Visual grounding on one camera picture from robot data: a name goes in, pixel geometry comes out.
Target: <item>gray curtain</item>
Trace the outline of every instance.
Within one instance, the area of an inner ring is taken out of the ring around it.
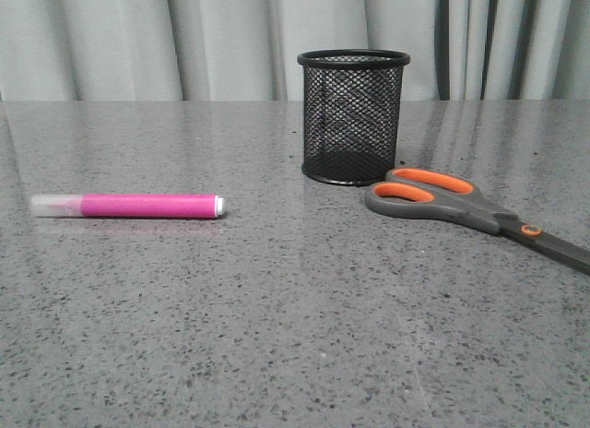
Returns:
[[[301,99],[299,53],[409,53],[403,99],[590,97],[590,0],[0,0],[5,101]]]

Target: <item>highlighter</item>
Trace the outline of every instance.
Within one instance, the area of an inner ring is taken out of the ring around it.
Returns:
[[[38,218],[214,219],[225,210],[225,199],[212,194],[89,193],[30,199],[30,212]]]

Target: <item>scissors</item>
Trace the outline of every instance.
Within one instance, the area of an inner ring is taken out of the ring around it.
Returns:
[[[465,179],[420,168],[387,172],[385,182],[372,184],[365,205],[379,214],[406,219],[446,220],[502,234],[572,268],[590,274],[590,252],[522,222],[512,211],[485,198]]]

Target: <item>scissor blade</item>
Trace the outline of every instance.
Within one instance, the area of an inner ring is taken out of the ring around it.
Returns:
[[[541,232],[537,236],[527,235],[523,232],[523,227],[530,224],[520,220],[500,217],[498,222],[501,225],[501,233],[516,242],[526,245],[562,264],[590,274],[590,251],[584,250],[581,246],[565,242],[547,232]]]

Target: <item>mesh cup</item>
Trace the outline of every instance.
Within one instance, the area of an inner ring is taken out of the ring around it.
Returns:
[[[329,184],[368,185],[395,166],[405,53],[324,50],[303,65],[303,173]]]

